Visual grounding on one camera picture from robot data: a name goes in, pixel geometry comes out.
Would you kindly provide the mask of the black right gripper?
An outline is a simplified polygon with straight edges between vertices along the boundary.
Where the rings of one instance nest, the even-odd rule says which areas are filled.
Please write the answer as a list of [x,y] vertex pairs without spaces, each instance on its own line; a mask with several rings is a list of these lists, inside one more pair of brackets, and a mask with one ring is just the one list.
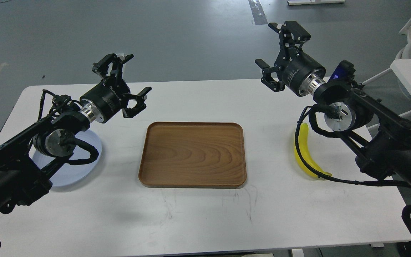
[[297,21],[285,21],[282,24],[270,22],[268,27],[279,35],[280,51],[277,56],[282,60],[280,64],[280,79],[275,80],[273,73],[279,71],[277,67],[270,67],[264,60],[256,59],[255,63],[262,70],[261,83],[273,92],[284,91],[289,87],[297,96],[308,94],[308,82],[306,80],[313,74],[324,78],[326,69],[308,54],[302,53],[302,46],[311,38]]

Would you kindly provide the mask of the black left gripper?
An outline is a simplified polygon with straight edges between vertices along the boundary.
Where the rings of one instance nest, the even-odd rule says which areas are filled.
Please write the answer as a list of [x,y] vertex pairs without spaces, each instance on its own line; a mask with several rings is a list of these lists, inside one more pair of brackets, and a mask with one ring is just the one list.
[[[134,95],[130,94],[130,88],[123,80],[123,67],[133,58],[134,54],[123,58],[116,54],[108,54],[99,62],[93,63],[92,72],[102,80],[80,97],[80,103],[82,105],[92,103],[98,109],[97,122],[106,123],[121,109],[124,118],[134,118],[146,109],[145,101],[152,87],[145,87]],[[136,105],[127,107],[129,100],[135,101]]]

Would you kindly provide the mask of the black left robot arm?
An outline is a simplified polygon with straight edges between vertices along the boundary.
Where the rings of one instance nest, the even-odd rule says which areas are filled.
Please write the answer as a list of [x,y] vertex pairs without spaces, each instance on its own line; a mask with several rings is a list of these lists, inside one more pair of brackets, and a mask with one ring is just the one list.
[[98,159],[98,150],[76,137],[94,121],[106,123],[119,111],[133,118],[146,108],[151,87],[132,94],[123,67],[134,55],[108,54],[92,71],[101,81],[80,99],[42,90],[38,120],[0,145],[0,213],[30,206],[49,193],[51,177],[65,164],[86,165]]

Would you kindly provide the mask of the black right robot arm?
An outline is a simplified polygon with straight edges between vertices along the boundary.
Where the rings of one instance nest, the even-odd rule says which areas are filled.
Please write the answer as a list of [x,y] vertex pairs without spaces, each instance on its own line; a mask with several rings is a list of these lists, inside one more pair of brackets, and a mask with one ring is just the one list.
[[272,91],[287,87],[299,97],[313,96],[315,104],[303,110],[298,124],[308,117],[317,134],[339,138],[355,153],[360,171],[375,180],[354,184],[411,188],[411,121],[365,93],[347,60],[325,81],[325,67],[302,49],[310,34],[297,21],[268,27],[279,36],[279,54],[273,67],[261,59],[255,63]]

